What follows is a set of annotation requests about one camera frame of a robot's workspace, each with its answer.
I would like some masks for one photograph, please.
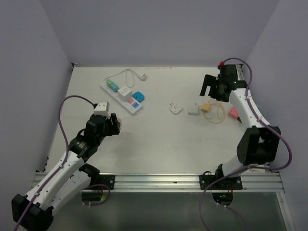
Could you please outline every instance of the white box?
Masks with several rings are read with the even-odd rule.
[[[121,87],[117,92],[119,93],[119,98],[124,102],[127,102],[129,99],[133,97],[131,89],[129,89],[125,85]]]
[[[196,103],[188,107],[188,114],[191,116],[196,116],[199,114],[199,108]]]

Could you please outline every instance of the yellow connector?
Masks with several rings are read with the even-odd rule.
[[[208,113],[210,111],[211,108],[211,104],[209,103],[204,103],[201,107],[201,111]]]

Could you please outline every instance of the white wall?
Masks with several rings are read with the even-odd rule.
[[[299,231],[308,226],[307,12],[307,0],[280,0],[247,60],[254,72],[253,97],[293,151],[293,161],[281,176]],[[287,156],[281,142],[274,164],[284,164]]]
[[[279,0],[40,0],[83,66],[216,66],[248,57]]]
[[[0,230],[46,160],[70,62],[38,0],[0,1]]]

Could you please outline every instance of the pink object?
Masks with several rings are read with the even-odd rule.
[[[237,119],[239,117],[239,114],[237,113],[235,107],[231,108],[229,111],[229,115],[235,119]]]
[[[133,98],[131,98],[131,99],[128,100],[128,103],[129,103],[129,104],[132,104],[133,102],[134,102],[134,99],[133,99]]]

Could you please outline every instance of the small white cube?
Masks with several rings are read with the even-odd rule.
[[[124,101],[127,102],[129,99],[131,99],[133,97],[133,94],[131,92],[131,89],[129,89],[127,86],[123,86],[121,87],[118,91],[117,91],[119,98]]]
[[[105,116],[109,119],[109,103],[107,101],[100,101],[93,112],[95,115]]]
[[[199,114],[198,105],[196,103],[188,107],[188,114],[191,116],[196,116]]]

